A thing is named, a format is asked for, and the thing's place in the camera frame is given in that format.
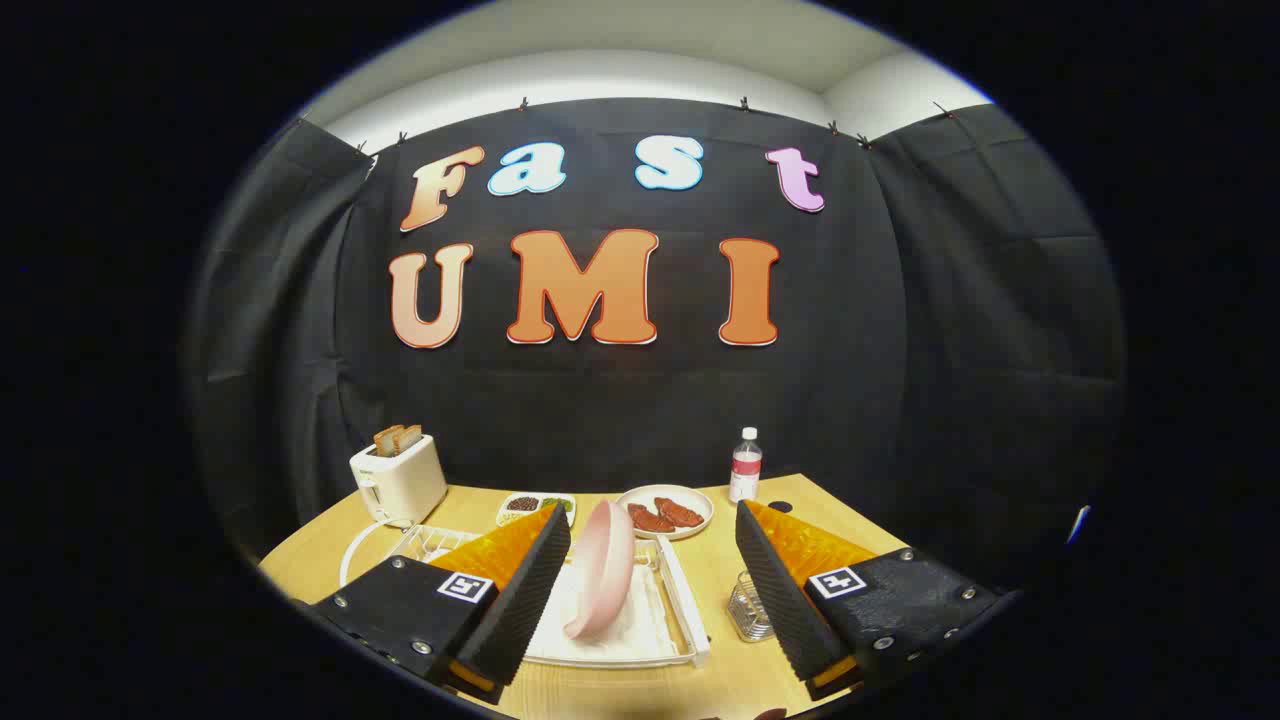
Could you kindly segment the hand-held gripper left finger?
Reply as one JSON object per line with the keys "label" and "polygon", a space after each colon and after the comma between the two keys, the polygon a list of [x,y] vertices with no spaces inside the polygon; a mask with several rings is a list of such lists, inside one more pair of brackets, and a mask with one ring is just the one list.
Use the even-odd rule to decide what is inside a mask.
{"label": "hand-held gripper left finger", "polygon": [[429,562],[396,553],[308,611],[393,667],[494,705],[570,544],[566,511],[545,506]]}

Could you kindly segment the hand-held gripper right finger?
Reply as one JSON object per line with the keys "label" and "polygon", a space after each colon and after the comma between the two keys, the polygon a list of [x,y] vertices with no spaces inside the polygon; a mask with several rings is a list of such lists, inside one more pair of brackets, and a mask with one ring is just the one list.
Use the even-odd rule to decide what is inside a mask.
{"label": "hand-held gripper right finger", "polygon": [[739,502],[735,538],[780,647],[815,701],[897,685],[1021,598],[922,550],[874,553],[750,500]]}

